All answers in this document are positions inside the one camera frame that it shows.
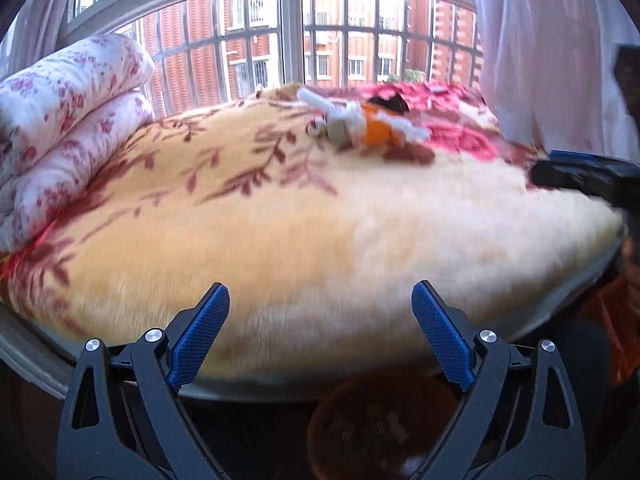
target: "pink flower pattern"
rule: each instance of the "pink flower pattern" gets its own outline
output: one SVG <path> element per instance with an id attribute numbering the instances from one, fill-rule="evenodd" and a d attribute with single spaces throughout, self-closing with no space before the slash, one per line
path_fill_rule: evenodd
<path id="1" fill-rule="evenodd" d="M 14 252 L 38 236 L 140 126 L 153 106 L 137 91 L 120 95 L 82 119 L 24 175 L 0 188 L 0 251 Z"/>
<path id="2" fill-rule="evenodd" d="M 90 111 L 139 87 L 153 72 L 153 61 L 139 43 L 105 34 L 78 41 L 2 81 L 0 186 L 29 171 Z"/>

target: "floral blanket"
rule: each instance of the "floral blanket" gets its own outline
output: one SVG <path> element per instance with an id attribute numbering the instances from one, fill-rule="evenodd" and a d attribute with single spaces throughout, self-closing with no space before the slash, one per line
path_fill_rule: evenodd
<path id="1" fill-rule="evenodd" d="M 410 308 L 419 280 L 487 320 L 618 235 L 604 204 L 527 187 L 497 155 L 522 166 L 534 150 L 500 142 L 477 95 L 399 89 L 412 120 L 433 130 L 429 164 L 391 148 L 336 152 L 306 133 L 314 111 L 295 87 L 138 130 L 4 259 L 2 300 L 65 335 L 116 344 L 166 326 L 222 282 L 230 315 L 203 374 L 347 374 L 428 350 Z"/>

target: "blue textured pad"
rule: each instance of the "blue textured pad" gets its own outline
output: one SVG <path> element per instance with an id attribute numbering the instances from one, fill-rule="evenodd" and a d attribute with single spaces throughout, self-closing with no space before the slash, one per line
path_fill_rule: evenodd
<path id="1" fill-rule="evenodd" d="M 176 392 L 193 383 L 228 314 L 229 291 L 219 285 L 174 345 L 166 380 Z"/>
<path id="2" fill-rule="evenodd" d="M 415 319 L 436 355 L 440 368 L 450 383 L 466 392 L 475 382 L 471 369 L 471 350 L 455 326 L 423 283 L 417 283 L 411 294 Z"/>

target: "floral quilt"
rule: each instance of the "floral quilt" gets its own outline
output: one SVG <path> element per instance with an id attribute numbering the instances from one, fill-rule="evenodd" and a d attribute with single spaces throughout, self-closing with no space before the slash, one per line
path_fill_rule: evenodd
<path id="1" fill-rule="evenodd" d="M 78 199 L 0 265 L 0 298 L 65 335 L 136 340 L 228 286 L 202 373 L 273 379 L 423 355 L 410 293 L 428 278 L 475 320 L 515 308 L 618 235 L 580 194 L 530 189 L 535 150 L 500 140 L 462 87 L 401 91 L 429 126 L 407 150 L 336 151 L 296 87 L 139 129 Z"/>

